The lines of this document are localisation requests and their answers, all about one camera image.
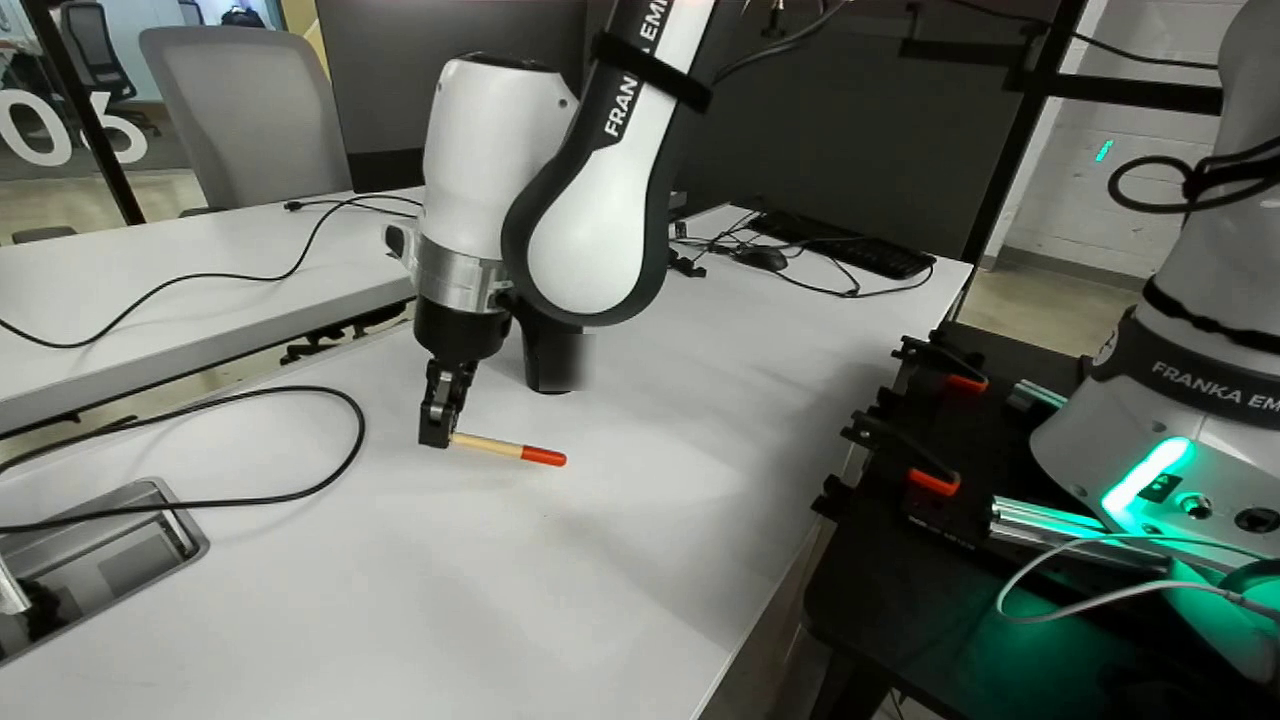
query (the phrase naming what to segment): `white cable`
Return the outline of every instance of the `white cable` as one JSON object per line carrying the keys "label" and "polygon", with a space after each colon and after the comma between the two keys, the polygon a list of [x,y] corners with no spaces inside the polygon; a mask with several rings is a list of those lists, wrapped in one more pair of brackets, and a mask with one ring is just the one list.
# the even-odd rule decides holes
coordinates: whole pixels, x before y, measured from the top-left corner
{"label": "white cable", "polygon": [[1105,594],[1105,597],[1090,597],[1090,600],[1080,600],[1080,606],[1068,606],[1068,609],[1054,609],[1054,612],[1045,612],[1045,616],[1010,616],[1003,606],[1006,597],[1048,560],[1072,551],[1072,547],[1083,547],[1083,543],[1105,543],[1105,541],[1142,541],[1142,535],[1110,535],[1110,533],[1101,533],[1101,535],[1074,535],[1068,543],[1054,543],[1048,551],[1039,551],[1037,560],[1027,560],[1021,572],[1010,572],[1010,581],[1000,587],[995,597],[995,616],[1006,622],[1006,626],[1054,626],[1054,622],[1068,622],[1068,616],[1080,616],[1080,612],[1096,612],[1096,609],[1108,609],[1108,606],[1123,606],[1130,597],[1152,597],[1152,594],[1210,594],[1210,597],[1225,597],[1226,606],[1239,606],[1246,612],[1259,612],[1259,616],[1271,616],[1280,622],[1280,609],[1262,609],[1262,606],[1250,606],[1244,600],[1239,594],[1230,587],[1220,587],[1220,586],[1197,586],[1197,581],[1142,581],[1142,586],[1130,586],[1130,587],[1117,587],[1117,594]]}

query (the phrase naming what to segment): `table surface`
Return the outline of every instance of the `table surface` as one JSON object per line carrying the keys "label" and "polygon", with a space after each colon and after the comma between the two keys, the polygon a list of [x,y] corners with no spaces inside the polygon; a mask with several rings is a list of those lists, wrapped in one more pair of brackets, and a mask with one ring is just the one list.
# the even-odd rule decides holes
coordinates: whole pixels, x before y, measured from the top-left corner
{"label": "table surface", "polygon": [[[283,206],[263,206],[6,244],[0,250],[0,320],[48,340],[80,340],[172,275],[283,273],[321,211],[326,209],[286,211]],[[394,216],[345,209],[321,229],[308,264],[292,279],[176,286],[88,349],[57,353],[0,333],[0,435],[408,300],[408,273],[384,253],[388,225]]]}
{"label": "table surface", "polygon": [[[367,450],[298,507],[198,511],[207,557],[0,669],[5,715],[694,715],[813,529],[839,423],[967,264],[902,298],[826,300],[712,255],[630,325],[587,333],[587,386],[531,396],[506,340],[465,430],[566,451],[562,474],[415,443],[408,328],[280,373],[350,393]],[[27,519],[159,477],[245,495],[323,477],[333,401],[253,401],[0,477]]]}
{"label": "table surface", "polygon": [[[1006,423],[1003,396],[1021,378],[1072,393],[1074,363],[967,328],[952,328],[952,340],[983,353],[983,373],[995,378],[992,404],[940,404],[928,421],[902,414],[901,423],[964,481],[1048,503],[1054,490],[1037,483],[1039,474],[1024,430]],[[1276,706],[1198,646],[1158,597],[1059,626],[1003,626],[992,600],[1016,565],[918,533],[902,517],[902,490],[871,460],[839,507],[802,606],[821,640],[946,715],[1276,715]],[[1059,581],[1074,587],[1030,586],[1016,594],[1010,612],[1039,616],[1101,594],[1096,568],[1074,565]]]}

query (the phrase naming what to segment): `green light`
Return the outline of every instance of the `green light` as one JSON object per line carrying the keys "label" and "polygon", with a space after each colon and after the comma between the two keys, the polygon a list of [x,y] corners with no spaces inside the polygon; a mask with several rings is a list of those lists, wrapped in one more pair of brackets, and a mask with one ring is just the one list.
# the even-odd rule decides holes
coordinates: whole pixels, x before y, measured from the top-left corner
{"label": "green light", "polygon": [[1105,495],[1108,517],[1123,517],[1123,507],[1156,481],[1162,477],[1177,460],[1184,460],[1192,439],[1173,435],[1152,450],[1130,474]]}
{"label": "green light", "polygon": [[1105,140],[1090,161],[1105,163],[1110,155],[1117,140]]}

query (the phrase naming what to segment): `white robot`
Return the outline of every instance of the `white robot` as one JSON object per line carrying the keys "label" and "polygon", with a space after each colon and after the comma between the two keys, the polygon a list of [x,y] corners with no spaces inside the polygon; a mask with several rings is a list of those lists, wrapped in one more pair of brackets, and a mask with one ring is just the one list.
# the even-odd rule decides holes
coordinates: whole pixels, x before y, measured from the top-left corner
{"label": "white robot", "polygon": [[[615,0],[580,101],[539,67],[442,67],[415,269],[415,337],[430,353],[422,443],[449,443],[470,373],[511,316],[527,386],[570,393],[580,328],[629,320],[660,294],[664,137],[679,101],[694,101],[704,37],[730,5]],[[1179,535],[1179,557],[1209,581],[1280,557],[1276,37],[1280,0],[1250,0],[1225,37],[1225,120],[1217,161],[1192,180],[1202,189],[1184,237],[1090,379],[1030,435],[1054,483],[1118,533]],[[1210,640],[1234,636],[1220,647],[1239,673],[1280,675],[1271,622],[1244,612],[1244,632],[1225,632],[1202,609],[1184,616]]]}

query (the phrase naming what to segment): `white table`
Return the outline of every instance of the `white table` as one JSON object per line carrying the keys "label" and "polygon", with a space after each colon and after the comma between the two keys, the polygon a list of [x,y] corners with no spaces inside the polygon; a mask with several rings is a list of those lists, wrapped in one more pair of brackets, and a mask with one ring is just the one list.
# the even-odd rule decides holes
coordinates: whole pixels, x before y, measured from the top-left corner
{"label": "white table", "polygon": [[[80,340],[168,275],[283,273],[321,211],[263,206],[10,244],[0,250],[0,316],[36,337]],[[410,286],[384,253],[384,225],[394,220],[345,209],[323,225],[308,264],[286,286],[179,286],[77,353],[0,333],[0,435],[408,300]]]}
{"label": "white table", "polygon": [[[709,269],[587,333],[570,396],[531,396],[515,340],[481,369],[465,430],[562,450],[562,474],[415,450],[408,333],[280,373],[367,410],[350,474],[298,507],[198,511],[213,551],[5,663],[5,715],[694,715],[793,568],[849,414],[967,279],[940,260],[918,294],[839,303]],[[348,433],[333,401],[219,410],[0,477],[0,519],[140,477],[295,490]]]}

